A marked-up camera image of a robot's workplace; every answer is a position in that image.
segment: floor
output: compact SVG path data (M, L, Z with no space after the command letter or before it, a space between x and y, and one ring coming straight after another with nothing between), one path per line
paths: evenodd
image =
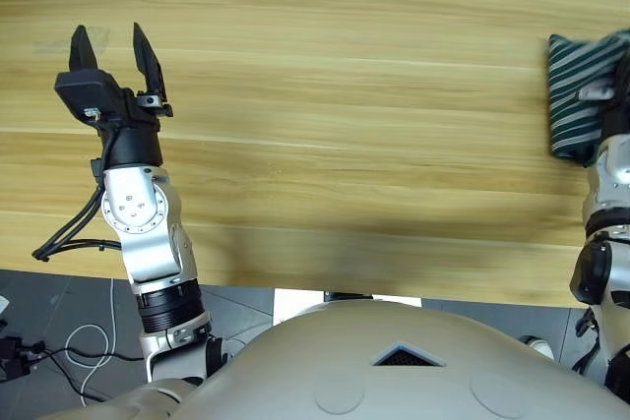
M68 334L82 324L99 324L110 330L109 283L108 279L0 270L0 295L11 302L1 317L8 326L0 334L19 335L24 343L44 339L54 348L63 346ZM226 349L231 354L271 326L273 289L204 286L202 290L206 307L212 309L213 332L227 340ZM137 334L141 325L126 281L114 282L114 300L116 351L138 356ZM542 337L566 366L586 353L594 341L591 333L580 339L575 336L574 326L583 313L581 310L429 299L422 299L422 305L476 319L516 338ZM103 340L95 330L84 330L72 344L99 350ZM64 364L80 383L87 370L68 362ZM601 382L604 369L597 358L588 376ZM116 396L140 385L144 379L143 363L112 360L94 375L88 392ZM78 396L47 360L38 364L29 376L0 385L2 419L32 419L80 405Z

